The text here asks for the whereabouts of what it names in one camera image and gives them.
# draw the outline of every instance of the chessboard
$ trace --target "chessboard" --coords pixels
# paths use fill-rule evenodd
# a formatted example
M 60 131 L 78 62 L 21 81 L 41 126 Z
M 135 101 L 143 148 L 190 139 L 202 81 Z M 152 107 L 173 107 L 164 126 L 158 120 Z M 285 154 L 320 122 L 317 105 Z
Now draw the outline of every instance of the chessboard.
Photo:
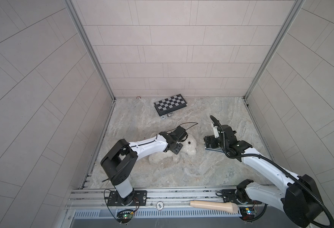
M 187 102 L 181 94 L 169 97 L 154 103 L 154 107 L 159 116 L 163 116 L 167 113 L 174 112 L 180 108 L 186 107 Z

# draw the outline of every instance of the marble floor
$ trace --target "marble floor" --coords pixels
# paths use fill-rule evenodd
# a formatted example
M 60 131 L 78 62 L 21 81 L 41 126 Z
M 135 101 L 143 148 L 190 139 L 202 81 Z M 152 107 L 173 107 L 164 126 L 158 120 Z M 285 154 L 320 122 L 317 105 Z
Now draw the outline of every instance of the marble floor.
M 101 159 L 119 140 L 136 142 L 167 131 L 184 122 L 197 122 L 187 130 L 188 140 L 178 155 L 154 153 L 135 163 L 130 174 L 134 188 L 167 186 L 226 186 L 237 185 L 245 179 L 260 184 L 270 181 L 251 167 L 229 159 L 223 153 L 204 149 L 203 137 L 213 135 L 210 115 L 236 130 L 238 140 L 245 140 L 267 156 L 256 128 L 240 97 L 186 98 L 187 107 L 174 112 L 174 116 L 161 120 L 153 106 L 160 98 L 117 99 L 106 131 L 101 150 L 92 171 L 90 189 L 111 187 L 109 181 L 101 183 L 107 176 L 100 165 Z

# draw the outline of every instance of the black cable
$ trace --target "black cable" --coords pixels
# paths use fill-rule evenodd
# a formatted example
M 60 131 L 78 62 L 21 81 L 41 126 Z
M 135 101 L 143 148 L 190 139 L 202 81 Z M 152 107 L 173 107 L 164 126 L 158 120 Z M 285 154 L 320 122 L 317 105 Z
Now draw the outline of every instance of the black cable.
M 119 222 L 119 221 L 115 218 L 114 214 L 111 213 L 110 208 L 109 208 L 109 206 L 107 205 L 106 197 L 105 197 L 105 191 L 106 191 L 106 190 L 109 190 L 109 191 L 111 192 L 110 189 L 105 189 L 105 190 L 103 191 L 103 199 L 105 200 L 105 204 L 106 204 L 107 208 L 109 209 L 110 214 L 114 217 L 114 219 L 115 219 L 117 222 Z
M 220 129 L 222 130 L 222 132 L 221 132 L 223 134 L 223 148 L 222 149 L 223 149 L 225 155 L 228 158 L 235 159 L 235 158 L 243 158 L 243 157 L 258 157 L 258 158 L 261 158 L 261 159 L 269 162 L 274 167 L 276 167 L 277 169 L 279 169 L 283 174 L 285 174 L 285 176 L 287 176 L 288 178 L 292 179 L 296 184 L 298 184 L 301 187 L 301 189 L 305 190 L 316 201 L 316 203 L 319 204 L 319 206 L 323 209 L 325 215 L 328 217 L 328 220 L 329 220 L 329 225 L 328 226 L 320 224 L 320 223 L 318 223 L 316 221 L 312 221 L 311 223 L 313 225 L 315 225 L 315 226 L 320 227 L 320 228 L 334 228 L 334 218 L 330 214 L 329 210 L 325 207 L 324 203 L 308 187 L 306 187 L 303 183 L 301 183 L 298 179 L 296 179 L 294 176 L 292 176 L 289 172 L 287 172 L 281 166 L 277 165 L 275 162 L 273 162 L 272 160 L 266 158 L 265 156 L 262 156 L 261 154 L 241 154 L 241 155 L 237 155 L 237 156 L 230 156 L 226 152 L 226 147 L 225 147 L 225 131 L 223 130 L 223 127 L 221 126 L 220 122 L 214 116 L 210 116 L 210 118 L 215 123 L 215 125 L 219 126 Z
M 263 208 L 262 212 L 258 216 L 254 217 L 250 220 L 243 220 L 243 221 L 253 222 L 253 221 L 256 221 L 256 220 L 260 219 L 263 216 L 263 214 L 266 212 L 266 209 L 267 209 L 267 204 L 264 205 L 264 208 Z

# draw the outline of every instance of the tiled wall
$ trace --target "tiled wall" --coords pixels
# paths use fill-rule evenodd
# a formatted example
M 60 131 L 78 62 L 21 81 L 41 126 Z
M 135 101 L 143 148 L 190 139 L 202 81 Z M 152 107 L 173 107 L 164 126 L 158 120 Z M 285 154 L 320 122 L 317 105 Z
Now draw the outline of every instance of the tiled wall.
M 334 214 L 334 0 L 306 0 L 248 103 L 276 162 Z
M 110 102 L 61 0 L 0 0 L 1 228 L 51 227 Z
M 294 2 L 72 1 L 116 97 L 243 96 Z

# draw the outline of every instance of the beige cylinder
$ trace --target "beige cylinder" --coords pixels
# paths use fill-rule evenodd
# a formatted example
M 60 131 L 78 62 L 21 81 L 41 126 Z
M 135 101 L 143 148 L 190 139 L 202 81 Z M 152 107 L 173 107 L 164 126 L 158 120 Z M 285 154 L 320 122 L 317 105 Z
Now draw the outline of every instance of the beige cylinder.
M 210 201 L 201 201 L 201 200 L 191 200 L 191 207 L 211 209 L 217 211 L 225 211 L 230 214 L 238 213 L 238 206 L 235 203 L 227 202 L 227 203 L 218 203 L 218 202 L 210 202 Z

